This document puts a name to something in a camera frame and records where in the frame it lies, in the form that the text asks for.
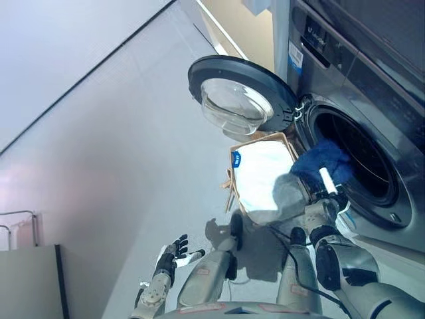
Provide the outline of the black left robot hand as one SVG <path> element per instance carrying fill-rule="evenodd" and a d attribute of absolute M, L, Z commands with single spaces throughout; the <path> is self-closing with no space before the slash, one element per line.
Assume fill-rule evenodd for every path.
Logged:
<path fill-rule="evenodd" d="M 187 266 L 205 256 L 204 249 L 189 252 L 188 235 L 183 234 L 170 245 L 163 246 L 160 250 L 153 275 L 165 273 L 170 278 L 174 276 L 175 269 Z"/>

